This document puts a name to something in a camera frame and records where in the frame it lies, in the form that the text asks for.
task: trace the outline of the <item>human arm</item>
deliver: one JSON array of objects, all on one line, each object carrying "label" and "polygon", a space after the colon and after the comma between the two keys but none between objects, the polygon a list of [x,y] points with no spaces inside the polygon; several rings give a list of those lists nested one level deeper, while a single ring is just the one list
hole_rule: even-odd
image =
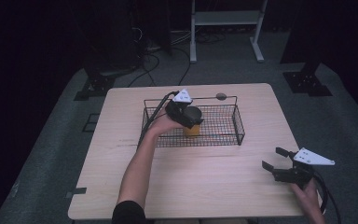
[{"label": "human arm", "polygon": [[290,184],[290,187],[295,193],[297,201],[310,224],[324,224],[324,215],[319,207],[318,192],[316,191],[314,179],[312,178],[304,186],[304,189],[301,189],[297,184]]},{"label": "human arm", "polygon": [[182,125],[171,120],[163,114],[161,109],[146,132],[143,141],[130,161],[123,179],[117,203],[134,201],[145,209],[145,200],[149,187],[150,171],[158,137],[174,128],[182,128]]}]

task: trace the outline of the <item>dark background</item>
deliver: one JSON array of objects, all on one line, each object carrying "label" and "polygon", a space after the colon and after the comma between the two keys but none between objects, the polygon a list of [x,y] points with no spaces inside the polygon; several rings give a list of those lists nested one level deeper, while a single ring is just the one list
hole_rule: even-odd
[{"label": "dark background", "polygon": [[[74,2],[0,1],[0,206],[62,90],[72,75],[83,67],[85,55],[95,49],[91,45],[99,46],[99,50],[106,49],[100,53],[105,54],[110,63],[132,66],[133,46],[118,47],[122,46],[119,42],[125,40],[122,35],[129,36],[128,26],[143,21],[140,25],[150,26],[145,33],[156,35],[151,24],[153,20],[145,23],[147,13],[142,7],[160,12],[155,20],[167,18],[159,24],[165,32],[170,28],[189,28],[190,1],[154,0],[147,4],[144,0],[110,3],[102,0],[108,4],[106,8],[121,10],[120,15],[126,15],[110,18],[121,23],[108,22],[106,26],[115,24],[118,27],[106,29],[97,22],[96,11],[85,7],[90,1],[71,5]],[[209,4],[209,1],[197,2],[198,8],[206,8]],[[119,4],[131,5],[129,9],[133,11],[126,14],[128,10],[118,7]],[[260,1],[222,1],[216,9],[250,9],[259,4]],[[304,0],[302,5],[295,0],[269,1],[263,30],[279,32],[290,28],[293,30],[282,62],[305,62],[310,49],[317,49],[322,62],[340,75],[358,103],[358,1]],[[116,42],[105,45],[106,39]],[[120,61],[126,57],[118,57],[117,53],[126,56],[127,61]]]}]

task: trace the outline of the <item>black wire basket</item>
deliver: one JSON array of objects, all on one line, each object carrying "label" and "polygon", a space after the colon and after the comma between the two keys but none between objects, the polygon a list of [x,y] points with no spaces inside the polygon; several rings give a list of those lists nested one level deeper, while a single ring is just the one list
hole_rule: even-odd
[{"label": "black wire basket", "polygon": [[[145,100],[145,126],[161,100]],[[228,96],[224,100],[216,97],[193,98],[193,103],[202,112],[204,121],[200,125],[200,134],[188,137],[183,129],[174,129],[159,137],[157,147],[210,147],[241,145],[245,136],[237,96]]]}]

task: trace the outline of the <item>wooden table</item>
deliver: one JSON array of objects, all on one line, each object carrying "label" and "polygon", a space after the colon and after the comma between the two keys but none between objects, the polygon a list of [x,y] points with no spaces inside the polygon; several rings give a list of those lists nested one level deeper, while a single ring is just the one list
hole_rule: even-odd
[{"label": "wooden table", "polygon": [[148,218],[301,216],[289,186],[275,182],[264,160],[290,168],[275,147],[298,151],[269,84],[112,89],[107,93],[68,216],[109,219],[121,178],[139,139],[144,100],[186,88],[191,97],[238,96],[246,135],[241,146],[158,147],[145,213]]}]

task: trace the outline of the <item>human hand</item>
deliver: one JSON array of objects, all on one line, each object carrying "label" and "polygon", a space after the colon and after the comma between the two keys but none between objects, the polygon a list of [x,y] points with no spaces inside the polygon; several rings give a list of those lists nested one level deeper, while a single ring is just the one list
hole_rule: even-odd
[{"label": "human hand", "polygon": [[295,193],[297,201],[305,216],[310,220],[310,223],[324,224],[324,216],[319,207],[315,180],[312,178],[310,182],[304,186],[304,189],[301,189],[297,184],[290,184],[290,188]]},{"label": "human hand", "polygon": [[150,125],[149,132],[151,131],[161,135],[175,128],[183,128],[181,124],[168,117],[165,112],[165,106],[166,104],[156,114],[153,123]]}]

